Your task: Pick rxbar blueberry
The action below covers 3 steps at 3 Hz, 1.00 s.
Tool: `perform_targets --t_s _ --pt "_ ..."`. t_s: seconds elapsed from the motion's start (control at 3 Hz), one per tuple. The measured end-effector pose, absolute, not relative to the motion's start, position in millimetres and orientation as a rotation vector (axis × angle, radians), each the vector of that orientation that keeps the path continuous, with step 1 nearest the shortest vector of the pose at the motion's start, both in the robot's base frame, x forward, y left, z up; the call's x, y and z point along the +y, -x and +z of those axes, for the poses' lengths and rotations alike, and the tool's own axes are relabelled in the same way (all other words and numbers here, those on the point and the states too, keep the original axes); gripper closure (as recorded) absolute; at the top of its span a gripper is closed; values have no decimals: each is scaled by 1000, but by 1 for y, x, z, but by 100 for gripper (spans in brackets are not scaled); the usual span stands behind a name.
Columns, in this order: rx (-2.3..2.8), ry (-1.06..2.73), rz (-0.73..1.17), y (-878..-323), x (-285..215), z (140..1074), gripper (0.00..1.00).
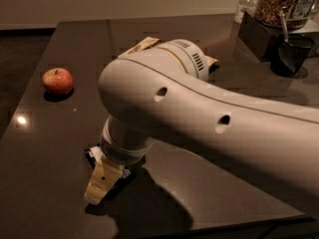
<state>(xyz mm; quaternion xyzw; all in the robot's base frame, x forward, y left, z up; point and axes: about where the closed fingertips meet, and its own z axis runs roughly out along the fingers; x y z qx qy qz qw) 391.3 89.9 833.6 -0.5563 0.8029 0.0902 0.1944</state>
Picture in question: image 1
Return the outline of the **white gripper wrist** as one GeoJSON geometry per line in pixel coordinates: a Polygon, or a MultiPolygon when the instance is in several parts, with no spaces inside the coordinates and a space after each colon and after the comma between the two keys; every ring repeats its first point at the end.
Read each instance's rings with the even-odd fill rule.
{"type": "Polygon", "coordinates": [[[106,157],[97,162],[84,198],[98,205],[124,173],[124,166],[138,163],[155,140],[109,116],[100,137],[100,148],[106,157]]]}

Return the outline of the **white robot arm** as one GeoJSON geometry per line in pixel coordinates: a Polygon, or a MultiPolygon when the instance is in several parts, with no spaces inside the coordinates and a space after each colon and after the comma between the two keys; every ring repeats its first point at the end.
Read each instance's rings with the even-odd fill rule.
{"type": "Polygon", "coordinates": [[[317,110],[208,83],[207,58],[187,40],[126,53],[99,79],[109,117],[85,198],[98,204],[154,140],[195,152],[306,210],[319,198],[317,110]]]}

